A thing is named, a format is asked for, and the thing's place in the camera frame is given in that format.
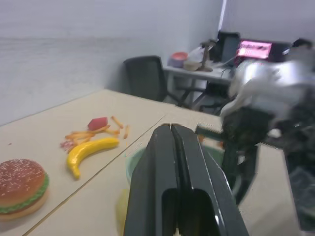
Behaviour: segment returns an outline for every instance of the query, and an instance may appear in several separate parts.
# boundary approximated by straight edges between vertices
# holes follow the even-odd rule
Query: white wall
[[[126,91],[122,61],[198,46],[217,28],[213,2],[0,0],[0,125],[104,87]]]
[[[222,30],[242,38],[315,41],[314,0],[227,0]]]

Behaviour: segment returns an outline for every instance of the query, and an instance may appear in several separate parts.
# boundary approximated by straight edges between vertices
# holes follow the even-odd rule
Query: toy hamburger
[[[36,162],[15,159],[0,164],[0,220],[38,210],[47,200],[49,178]]]

